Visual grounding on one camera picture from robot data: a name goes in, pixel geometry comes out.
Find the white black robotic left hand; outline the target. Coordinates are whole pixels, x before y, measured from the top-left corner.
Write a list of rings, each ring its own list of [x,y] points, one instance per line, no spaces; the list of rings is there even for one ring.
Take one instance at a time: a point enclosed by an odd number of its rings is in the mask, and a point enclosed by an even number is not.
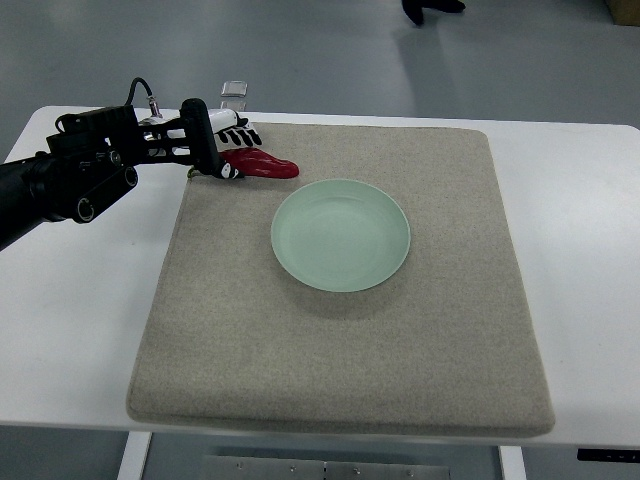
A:
[[[238,112],[229,108],[208,109],[209,124],[212,131],[212,138],[221,143],[221,147],[216,147],[217,158],[214,160],[193,161],[191,166],[200,174],[212,176],[218,179],[243,178],[236,167],[222,159],[222,150],[258,147],[262,145],[262,140],[254,126]]]

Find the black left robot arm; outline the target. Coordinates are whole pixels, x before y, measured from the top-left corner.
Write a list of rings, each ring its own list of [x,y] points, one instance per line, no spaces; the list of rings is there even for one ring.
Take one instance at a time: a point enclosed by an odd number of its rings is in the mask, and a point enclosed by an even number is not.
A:
[[[176,163],[219,179],[240,172],[219,155],[205,102],[185,100],[177,117],[145,126],[130,103],[65,114],[48,151],[1,166],[1,245],[43,222],[89,223],[138,183],[136,166]]]

